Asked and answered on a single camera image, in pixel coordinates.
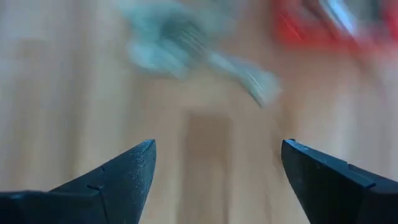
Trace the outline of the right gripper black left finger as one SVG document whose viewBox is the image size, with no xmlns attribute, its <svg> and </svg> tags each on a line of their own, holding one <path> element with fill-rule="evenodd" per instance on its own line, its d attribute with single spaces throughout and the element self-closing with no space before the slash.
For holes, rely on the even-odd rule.
<svg viewBox="0 0 398 224">
<path fill-rule="evenodd" d="M 138 224 L 155 162 L 149 139 L 48 192 L 0 192 L 0 224 Z"/>
</svg>

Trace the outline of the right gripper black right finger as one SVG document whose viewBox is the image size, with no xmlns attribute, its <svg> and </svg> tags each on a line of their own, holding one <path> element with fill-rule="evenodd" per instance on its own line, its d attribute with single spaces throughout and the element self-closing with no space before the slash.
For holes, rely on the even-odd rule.
<svg viewBox="0 0 398 224">
<path fill-rule="evenodd" d="M 398 182 L 293 139 L 280 156 L 310 224 L 398 224 Z"/>
</svg>

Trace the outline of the red plastic mesh basket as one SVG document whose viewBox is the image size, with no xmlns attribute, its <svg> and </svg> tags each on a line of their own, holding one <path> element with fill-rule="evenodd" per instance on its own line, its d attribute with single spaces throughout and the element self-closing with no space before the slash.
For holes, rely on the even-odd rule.
<svg viewBox="0 0 398 224">
<path fill-rule="evenodd" d="M 331 51 L 398 49 L 398 0 L 270 0 L 284 44 Z"/>
</svg>

